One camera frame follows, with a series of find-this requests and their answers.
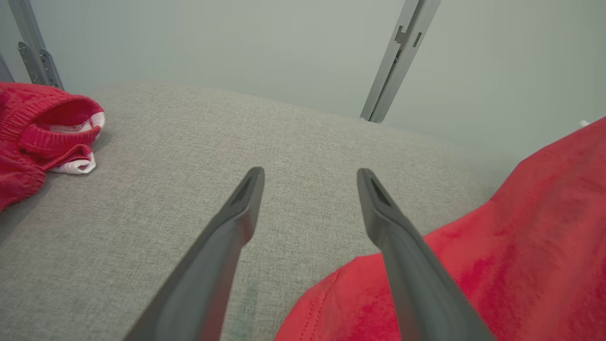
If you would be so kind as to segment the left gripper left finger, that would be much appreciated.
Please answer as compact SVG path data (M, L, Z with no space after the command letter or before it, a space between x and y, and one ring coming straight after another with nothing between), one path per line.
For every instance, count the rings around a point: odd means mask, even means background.
M258 221L265 184L251 168L125 336L126 341L218 341L242 248Z

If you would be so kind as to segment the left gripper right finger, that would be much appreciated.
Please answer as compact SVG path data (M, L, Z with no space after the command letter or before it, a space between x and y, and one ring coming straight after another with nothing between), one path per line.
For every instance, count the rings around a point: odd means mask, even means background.
M357 171L366 234L383 255L403 341L493 341L476 313L377 176Z

